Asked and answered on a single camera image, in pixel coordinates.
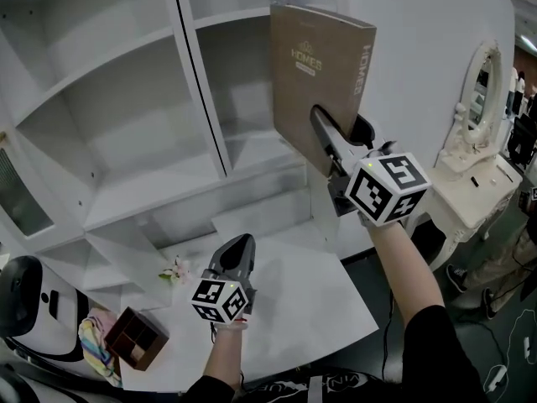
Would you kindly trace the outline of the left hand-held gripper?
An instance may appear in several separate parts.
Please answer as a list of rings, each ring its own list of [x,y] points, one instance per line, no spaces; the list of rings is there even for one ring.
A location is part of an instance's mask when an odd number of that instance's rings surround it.
[[[194,284],[190,305],[204,321],[229,325],[251,314],[256,290],[248,278],[254,268],[256,243],[245,233],[224,243],[213,254]]]

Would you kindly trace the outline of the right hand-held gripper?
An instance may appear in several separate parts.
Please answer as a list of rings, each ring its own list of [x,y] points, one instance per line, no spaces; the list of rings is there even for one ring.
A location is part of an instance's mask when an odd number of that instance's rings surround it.
[[[320,105],[312,107],[310,122],[332,162],[327,186],[338,217],[360,212],[381,227],[409,216],[431,187],[423,167],[396,142],[372,149],[375,129],[360,113],[347,138]],[[362,156],[362,147],[372,150]]]

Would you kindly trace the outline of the brown hardcover book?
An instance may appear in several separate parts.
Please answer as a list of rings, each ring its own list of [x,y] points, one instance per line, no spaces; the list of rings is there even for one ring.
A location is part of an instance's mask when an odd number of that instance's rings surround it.
[[[322,175],[331,161],[310,110],[321,106],[344,134],[352,132],[376,33],[372,24],[324,9],[270,8],[274,126]]]

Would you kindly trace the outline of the person's left forearm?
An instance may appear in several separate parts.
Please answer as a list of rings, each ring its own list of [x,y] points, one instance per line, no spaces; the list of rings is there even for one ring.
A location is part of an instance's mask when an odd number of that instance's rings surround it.
[[[242,333],[248,328],[243,319],[217,323],[214,342],[203,375],[219,379],[237,390],[242,381]]]

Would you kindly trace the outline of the person's right forearm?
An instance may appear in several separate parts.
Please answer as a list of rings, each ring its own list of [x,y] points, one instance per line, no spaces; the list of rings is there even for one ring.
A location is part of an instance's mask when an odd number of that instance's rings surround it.
[[[445,306],[429,265],[399,222],[381,227],[368,223],[366,229],[405,326],[425,308]]]

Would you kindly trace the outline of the pink artificial flowers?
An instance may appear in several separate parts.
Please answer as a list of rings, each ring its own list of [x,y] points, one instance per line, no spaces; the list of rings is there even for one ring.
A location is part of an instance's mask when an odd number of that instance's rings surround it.
[[[176,256],[171,265],[159,273],[159,278],[168,281],[172,285],[185,284],[191,279],[191,262]]]

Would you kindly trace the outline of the white shelf unit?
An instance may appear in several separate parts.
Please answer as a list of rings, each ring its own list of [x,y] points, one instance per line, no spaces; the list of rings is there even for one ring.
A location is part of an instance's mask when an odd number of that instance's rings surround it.
[[[0,242],[96,303],[169,336],[127,390],[176,392],[211,332],[190,305],[213,253],[257,244],[247,379],[308,364],[377,328],[341,263],[323,178],[274,126],[270,8],[346,0],[0,0],[0,131],[53,226]],[[159,278],[176,256],[191,279]]]

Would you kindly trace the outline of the brown wooden organizer box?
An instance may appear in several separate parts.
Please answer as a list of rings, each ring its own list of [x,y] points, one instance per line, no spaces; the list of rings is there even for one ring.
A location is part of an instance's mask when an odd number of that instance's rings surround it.
[[[109,351],[132,369],[146,371],[169,341],[147,317],[127,307],[105,336]]]

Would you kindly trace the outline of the white vanity table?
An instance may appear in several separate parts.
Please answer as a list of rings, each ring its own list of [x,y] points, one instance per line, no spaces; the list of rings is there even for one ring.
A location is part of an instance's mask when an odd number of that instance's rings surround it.
[[[498,152],[495,144],[475,147],[465,141],[445,142],[433,168],[432,186],[405,224],[414,233],[422,217],[429,217],[444,235],[440,252],[430,263],[437,270],[496,212],[508,205],[522,176]],[[479,183],[475,187],[474,176]]]

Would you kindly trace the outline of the white oval vanity mirror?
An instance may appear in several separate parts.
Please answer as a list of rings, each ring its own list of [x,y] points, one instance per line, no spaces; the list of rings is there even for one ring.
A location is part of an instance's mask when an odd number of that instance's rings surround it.
[[[456,115],[467,144],[481,144],[497,120],[502,90],[501,52],[496,40],[483,41],[467,70]]]

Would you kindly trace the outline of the pastel striped towel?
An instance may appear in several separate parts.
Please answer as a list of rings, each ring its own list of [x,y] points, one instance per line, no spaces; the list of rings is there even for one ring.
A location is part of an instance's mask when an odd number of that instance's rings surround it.
[[[99,307],[92,307],[78,328],[84,360],[111,386],[121,389],[123,382],[116,357],[108,349],[106,335],[117,316]]]

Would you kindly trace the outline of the black chair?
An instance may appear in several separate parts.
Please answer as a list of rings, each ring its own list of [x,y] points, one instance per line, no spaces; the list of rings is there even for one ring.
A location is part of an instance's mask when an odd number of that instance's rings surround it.
[[[508,156],[515,165],[521,165],[524,170],[537,151],[537,123],[528,115],[514,119],[513,129],[508,139]]]

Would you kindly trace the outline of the white glass cabinet door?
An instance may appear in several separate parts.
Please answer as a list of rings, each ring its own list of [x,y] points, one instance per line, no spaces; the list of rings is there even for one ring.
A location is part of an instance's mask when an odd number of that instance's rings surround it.
[[[0,131],[0,207],[15,227],[30,237],[52,227],[53,222],[18,174],[6,145],[7,134]]]

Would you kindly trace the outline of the person's black shirt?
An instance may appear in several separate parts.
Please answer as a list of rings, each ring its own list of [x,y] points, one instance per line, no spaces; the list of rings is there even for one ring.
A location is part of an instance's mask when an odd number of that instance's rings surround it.
[[[295,373],[238,394],[203,376],[181,403],[488,403],[477,370],[443,306],[419,311],[404,330],[402,380],[349,369]]]

